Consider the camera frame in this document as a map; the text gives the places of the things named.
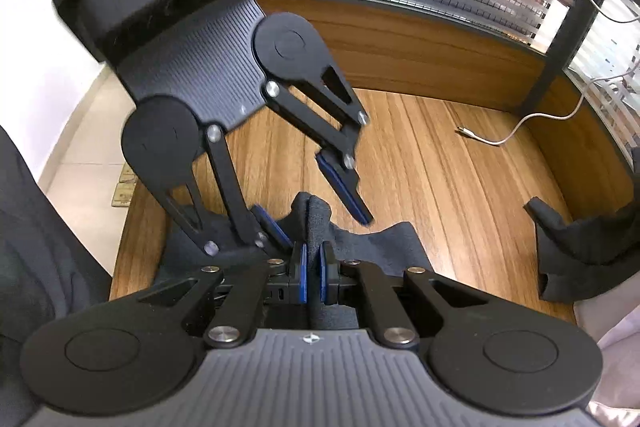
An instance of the logo emblem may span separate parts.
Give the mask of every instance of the logo emblem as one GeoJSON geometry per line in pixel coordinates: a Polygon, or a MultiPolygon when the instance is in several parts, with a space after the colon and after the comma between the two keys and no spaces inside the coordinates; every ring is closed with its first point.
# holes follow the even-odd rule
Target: logo emblem
{"type": "Polygon", "coordinates": [[[302,337],[302,340],[305,341],[307,344],[315,344],[316,342],[319,342],[322,340],[322,337],[318,337],[313,331],[311,333],[309,333],[308,335],[305,335],[304,337],[302,337]]]}

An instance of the wooden table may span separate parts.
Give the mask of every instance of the wooden table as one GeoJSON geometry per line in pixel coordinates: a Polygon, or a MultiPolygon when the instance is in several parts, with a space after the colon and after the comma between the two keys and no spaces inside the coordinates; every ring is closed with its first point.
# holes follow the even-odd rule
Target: wooden table
{"type": "MultiPolygon", "coordinates": [[[[502,137],[515,117],[497,110],[413,95],[357,90],[371,117],[356,150],[360,193],[376,218],[370,229],[347,213],[316,167],[318,146],[263,109],[228,136],[247,204],[276,219],[306,190],[327,201],[351,232],[411,222],[434,269],[446,277],[533,309],[574,320],[572,307],[538,299],[534,226],[522,208],[538,196],[569,219],[562,194],[529,131],[494,148],[454,132],[464,124],[502,137]]],[[[222,212],[205,157],[195,166],[204,202],[222,212]]],[[[111,298],[148,287],[167,229],[164,210],[142,184],[133,195],[111,298]]]]}

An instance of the gray cloth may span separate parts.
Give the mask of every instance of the gray cloth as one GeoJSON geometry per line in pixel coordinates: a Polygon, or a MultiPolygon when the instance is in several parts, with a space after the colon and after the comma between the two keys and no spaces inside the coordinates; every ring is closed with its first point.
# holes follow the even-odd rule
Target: gray cloth
{"type": "Polygon", "coordinates": [[[640,147],[634,160],[634,198],[610,216],[567,225],[539,198],[525,209],[536,222],[540,298],[572,303],[600,295],[640,270],[640,147]]]}
{"type": "Polygon", "coordinates": [[[20,348],[44,323],[109,298],[111,277],[37,186],[0,127],[0,427],[27,418],[36,400],[18,367],[20,348]]]}
{"type": "MultiPolygon", "coordinates": [[[[337,259],[360,259],[378,264],[388,275],[400,276],[409,266],[431,269],[431,264],[411,223],[398,223],[386,230],[358,235],[331,223],[331,208],[316,196],[300,192],[291,205],[291,212],[279,222],[293,241],[306,243],[308,281],[308,323],[317,330],[356,328],[355,311],[345,306],[324,306],[320,301],[319,248],[331,241],[337,259]]],[[[240,247],[225,218],[218,218],[216,229],[220,253],[209,257],[174,224],[167,237],[156,282],[161,282],[216,264],[225,270],[246,266],[265,259],[257,248],[240,247]]]]}

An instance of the circular joint cover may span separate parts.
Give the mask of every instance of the circular joint cover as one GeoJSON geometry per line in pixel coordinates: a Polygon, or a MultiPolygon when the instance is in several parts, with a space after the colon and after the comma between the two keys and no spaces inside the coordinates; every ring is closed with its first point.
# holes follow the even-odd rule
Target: circular joint cover
{"type": "Polygon", "coordinates": [[[196,347],[169,311],[113,304],[46,324],[25,342],[20,370],[44,403],[82,416],[117,415],[157,403],[191,374],[196,347]]]}
{"type": "Polygon", "coordinates": [[[582,330],[505,301],[454,310],[428,363],[453,394],[516,416],[586,406],[602,371],[600,350],[582,330]]]}
{"type": "Polygon", "coordinates": [[[320,78],[331,61],[326,44],[311,23],[288,12],[262,20],[254,33],[254,51],[261,65],[283,80],[320,78]]]}
{"type": "Polygon", "coordinates": [[[122,130],[122,153],[143,182],[177,186],[193,173],[200,150],[200,130],[182,102],[155,96],[138,104],[122,130]]]}

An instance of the ribbed gray surface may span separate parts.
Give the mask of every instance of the ribbed gray surface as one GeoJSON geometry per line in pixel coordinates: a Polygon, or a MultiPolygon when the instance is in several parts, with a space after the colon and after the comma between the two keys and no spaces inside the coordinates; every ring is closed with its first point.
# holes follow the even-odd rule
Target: ribbed gray surface
{"type": "Polygon", "coordinates": [[[583,411],[497,417],[441,390],[413,353],[381,347],[364,330],[258,330],[253,342],[212,350],[177,394],[114,418],[42,409],[26,427],[598,427],[583,411]]]}
{"type": "Polygon", "coordinates": [[[116,73],[136,103],[172,96],[201,122],[231,130],[264,105],[265,77],[252,52],[263,18],[255,0],[217,0],[129,55],[116,73]]]}

